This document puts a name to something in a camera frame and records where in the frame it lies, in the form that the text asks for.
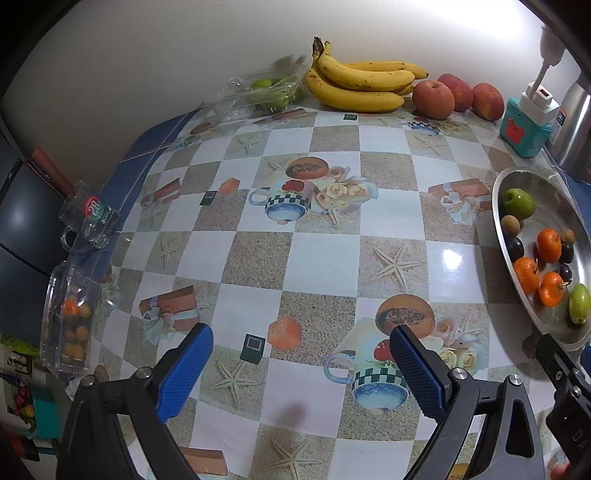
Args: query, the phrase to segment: blue gripper pad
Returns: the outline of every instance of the blue gripper pad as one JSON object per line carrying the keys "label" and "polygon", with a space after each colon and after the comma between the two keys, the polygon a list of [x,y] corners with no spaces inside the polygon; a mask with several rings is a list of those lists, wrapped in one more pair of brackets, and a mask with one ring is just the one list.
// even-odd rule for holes
{"label": "blue gripper pad", "polygon": [[178,355],[177,352],[174,352],[175,350],[181,352],[158,389],[156,415],[162,423],[166,423],[169,418],[180,413],[212,354],[213,332],[211,327],[205,323],[198,323],[193,328],[198,327],[199,331],[196,335],[191,331],[176,349],[166,352],[158,363],[165,361],[166,355]]}
{"label": "blue gripper pad", "polygon": [[390,333],[390,351],[423,414],[441,423],[446,413],[445,389],[417,352],[418,345],[415,347],[409,340],[405,328],[408,329],[406,325],[400,325]]}
{"label": "blue gripper pad", "polygon": [[591,375],[591,346],[587,345],[581,352],[581,367]]}

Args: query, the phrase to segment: kiwi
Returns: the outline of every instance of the kiwi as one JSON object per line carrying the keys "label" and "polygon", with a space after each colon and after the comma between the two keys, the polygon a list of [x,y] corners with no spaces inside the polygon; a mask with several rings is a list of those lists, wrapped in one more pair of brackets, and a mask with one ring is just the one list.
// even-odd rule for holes
{"label": "kiwi", "polygon": [[574,232],[570,228],[567,228],[564,232],[560,234],[560,239],[564,244],[573,244],[576,240],[576,237],[574,235]]}
{"label": "kiwi", "polygon": [[506,237],[519,235],[521,230],[519,220],[513,215],[505,215],[501,219],[501,230],[503,230],[503,235]]}

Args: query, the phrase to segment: refrigerator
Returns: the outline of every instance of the refrigerator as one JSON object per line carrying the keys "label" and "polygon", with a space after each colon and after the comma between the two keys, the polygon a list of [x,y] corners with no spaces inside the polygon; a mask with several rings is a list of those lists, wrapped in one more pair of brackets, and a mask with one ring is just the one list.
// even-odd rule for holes
{"label": "refrigerator", "polygon": [[0,135],[0,332],[34,346],[51,271],[68,256],[63,201]]}

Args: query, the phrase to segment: green fruit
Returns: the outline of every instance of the green fruit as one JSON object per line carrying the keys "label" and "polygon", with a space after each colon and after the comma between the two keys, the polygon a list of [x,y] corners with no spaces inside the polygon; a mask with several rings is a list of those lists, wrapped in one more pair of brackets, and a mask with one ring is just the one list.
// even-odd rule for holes
{"label": "green fruit", "polygon": [[585,323],[591,309],[589,290],[582,283],[576,284],[569,295],[569,313],[573,323]]}
{"label": "green fruit", "polygon": [[535,202],[531,195],[521,189],[509,189],[502,197],[503,207],[508,215],[525,220],[535,212]]}
{"label": "green fruit", "polygon": [[278,96],[276,100],[274,100],[273,102],[270,102],[268,105],[271,108],[285,108],[286,106],[288,106],[290,104],[290,99],[288,96],[285,95],[281,95]]}
{"label": "green fruit", "polygon": [[259,79],[256,82],[252,82],[251,88],[269,88],[273,86],[273,80],[271,79]]}

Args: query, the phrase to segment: stainless steel kettle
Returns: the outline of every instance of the stainless steel kettle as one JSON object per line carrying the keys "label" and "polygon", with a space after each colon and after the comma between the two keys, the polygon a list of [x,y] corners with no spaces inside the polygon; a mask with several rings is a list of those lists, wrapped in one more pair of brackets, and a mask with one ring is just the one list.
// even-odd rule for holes
{"label": "stainless steel kettle", "polygon": [[583,73],[564,96],[546,149],[573,179],[591,183],[591,85]]}

